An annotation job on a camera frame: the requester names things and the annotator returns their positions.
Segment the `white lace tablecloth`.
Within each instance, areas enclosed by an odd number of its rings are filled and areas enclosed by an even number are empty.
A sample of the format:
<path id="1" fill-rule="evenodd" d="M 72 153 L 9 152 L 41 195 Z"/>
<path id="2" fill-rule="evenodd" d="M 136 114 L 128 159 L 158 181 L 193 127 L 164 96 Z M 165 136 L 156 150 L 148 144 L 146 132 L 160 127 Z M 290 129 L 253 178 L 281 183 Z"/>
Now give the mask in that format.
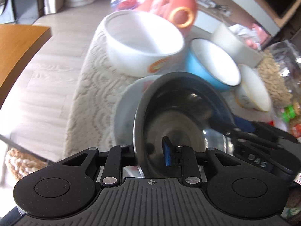
<path id="1" fill-rule="evenodd" d="M 79 76 L 66 128 L 63 156 L 90 147 L 115 146 L 111 120 L 125 88 L 139 78 L 124 75 L 109 62 L 106 36 L 100 24 L 94 33 Z"/>

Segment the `glass jar of peanuts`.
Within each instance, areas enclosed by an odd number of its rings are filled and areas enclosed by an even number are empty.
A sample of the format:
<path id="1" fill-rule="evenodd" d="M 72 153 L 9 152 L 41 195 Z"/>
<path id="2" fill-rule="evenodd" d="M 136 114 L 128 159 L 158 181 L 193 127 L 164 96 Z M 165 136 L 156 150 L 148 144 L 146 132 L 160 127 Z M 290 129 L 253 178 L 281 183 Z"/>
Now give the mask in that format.
<path id="1" fill-rule="evenodd" d="M 273 106 L 284 108 L 300 102 L 300 51 L 288 40 L 267 47 L 256 66 Z"/>

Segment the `blue enamel bowl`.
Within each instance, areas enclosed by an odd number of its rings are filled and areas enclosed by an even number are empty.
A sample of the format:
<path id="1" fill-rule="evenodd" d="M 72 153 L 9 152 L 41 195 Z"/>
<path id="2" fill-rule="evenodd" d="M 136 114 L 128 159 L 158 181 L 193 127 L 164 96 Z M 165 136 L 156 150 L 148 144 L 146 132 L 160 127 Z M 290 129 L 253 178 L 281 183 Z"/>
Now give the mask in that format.
<path id="1" fill-rule="evenodd" d="M 189 42 L 185 69 L 206 80 L 218 91 L 231 90 L 241 83 L 238 65 L 215 43 L 194 38 Z"/>

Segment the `pink toy carrier case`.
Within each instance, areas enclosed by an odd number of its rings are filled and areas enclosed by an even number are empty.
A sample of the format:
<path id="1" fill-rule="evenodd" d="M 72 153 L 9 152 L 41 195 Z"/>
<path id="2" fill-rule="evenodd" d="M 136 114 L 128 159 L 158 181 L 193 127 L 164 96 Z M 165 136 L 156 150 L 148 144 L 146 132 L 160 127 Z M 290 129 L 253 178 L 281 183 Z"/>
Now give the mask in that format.
<path id="1" fill-rule="evenodd" d="M 158 15 L 176 26 L 185 37 L 196 19 L 196 0 L 112 0 L 113 10 L 141 10 Z"/>

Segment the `large white bowl orange print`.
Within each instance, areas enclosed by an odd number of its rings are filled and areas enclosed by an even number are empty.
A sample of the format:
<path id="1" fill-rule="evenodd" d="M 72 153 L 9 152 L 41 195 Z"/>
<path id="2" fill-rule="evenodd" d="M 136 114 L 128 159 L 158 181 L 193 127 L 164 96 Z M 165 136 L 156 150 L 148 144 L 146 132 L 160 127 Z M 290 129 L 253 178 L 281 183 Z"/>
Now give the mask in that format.
<path id="1" fill-rule="evenodd" d="M 169 21 L 139 10 L 121 10 L 103 21 L 110 62 L 122 73 L 145 77 L 157 72 L 184 48 L 181 32 Z"/>

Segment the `white rectangular tissue box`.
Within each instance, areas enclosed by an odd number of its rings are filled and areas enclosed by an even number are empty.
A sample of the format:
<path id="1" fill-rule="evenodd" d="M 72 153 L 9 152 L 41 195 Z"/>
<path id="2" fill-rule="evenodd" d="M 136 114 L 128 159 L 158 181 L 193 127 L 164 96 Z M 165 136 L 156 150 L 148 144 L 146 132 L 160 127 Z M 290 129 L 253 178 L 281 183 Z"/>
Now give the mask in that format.
<path id="1" fill-rule="evenodd" d="M 262 53 L 248 47 L 225 24 L 220 24 L 210 40 L 227 52 L 237 64 L 245 64 L 255 68 L 262 60 Z"/>

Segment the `woven basket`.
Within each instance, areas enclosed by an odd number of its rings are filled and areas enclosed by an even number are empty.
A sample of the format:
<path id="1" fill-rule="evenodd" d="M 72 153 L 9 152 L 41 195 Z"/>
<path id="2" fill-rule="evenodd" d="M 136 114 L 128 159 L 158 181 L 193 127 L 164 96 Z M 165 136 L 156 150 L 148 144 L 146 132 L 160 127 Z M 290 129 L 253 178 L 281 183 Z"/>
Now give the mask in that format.
<path id="1" fill-rule="evenodd" d="M 48 166 L 46 162 L 15 148 L 11 148 L 6 153 L 5 164 L 17 181 Z"/>

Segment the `wooden table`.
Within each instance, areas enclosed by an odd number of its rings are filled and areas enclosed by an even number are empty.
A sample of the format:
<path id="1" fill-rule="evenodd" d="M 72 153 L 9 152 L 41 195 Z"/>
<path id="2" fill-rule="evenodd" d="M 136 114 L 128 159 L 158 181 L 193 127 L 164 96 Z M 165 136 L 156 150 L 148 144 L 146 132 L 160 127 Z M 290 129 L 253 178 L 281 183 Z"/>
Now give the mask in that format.
<path id="1" fill-rule="evenodd" d="M 50 27 L 1 25 L 1 105 L 22 71 L 51 36 Z"/>

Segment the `white plate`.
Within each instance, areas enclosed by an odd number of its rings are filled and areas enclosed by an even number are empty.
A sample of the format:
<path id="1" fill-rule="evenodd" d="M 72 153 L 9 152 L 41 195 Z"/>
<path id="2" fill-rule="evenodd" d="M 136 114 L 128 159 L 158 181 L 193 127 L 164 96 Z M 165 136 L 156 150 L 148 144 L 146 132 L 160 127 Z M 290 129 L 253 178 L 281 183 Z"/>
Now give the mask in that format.
<path id="1" fill-rule="evenodd" d="M 111 120 L 116 145 L 131 145 L 133 142 L 134 119 L 144 92 L 161 75 L 146 76 L 128 85 L 115 105 Z"/>

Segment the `small white patterned bowl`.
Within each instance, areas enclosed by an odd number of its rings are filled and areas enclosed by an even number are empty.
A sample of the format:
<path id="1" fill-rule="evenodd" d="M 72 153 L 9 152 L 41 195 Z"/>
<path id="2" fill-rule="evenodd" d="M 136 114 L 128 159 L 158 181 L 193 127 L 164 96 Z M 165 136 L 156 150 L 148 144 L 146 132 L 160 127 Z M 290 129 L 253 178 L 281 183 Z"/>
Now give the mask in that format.
<path id="1" fill-rule="evenodd" d="M 241 83 L 235 89 L 235 100 L 243 108 L 266 113 L 272 109 L 272 101 L 265 84 L 249 66 L 240 64 Z"/>

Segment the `stainless steel bowl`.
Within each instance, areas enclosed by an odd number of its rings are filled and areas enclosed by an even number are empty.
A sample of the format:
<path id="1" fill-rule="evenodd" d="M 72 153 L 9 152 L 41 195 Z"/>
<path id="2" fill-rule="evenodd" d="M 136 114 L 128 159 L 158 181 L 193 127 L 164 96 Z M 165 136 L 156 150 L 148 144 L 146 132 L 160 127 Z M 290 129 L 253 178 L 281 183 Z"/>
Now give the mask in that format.
<path id="1" fill-rule="evenodd" d="M 187 72 L 159 76 L 144 92 L 134 119 L 133 144 L 140 172 L 146 178 L 176 176 L 164 164 L 162 139 L 196 152 L 213 147 L 230 152 L 228 138 L 215 130 L 210 119 L 233 124 L 221 94 L 205 80 Z"/>

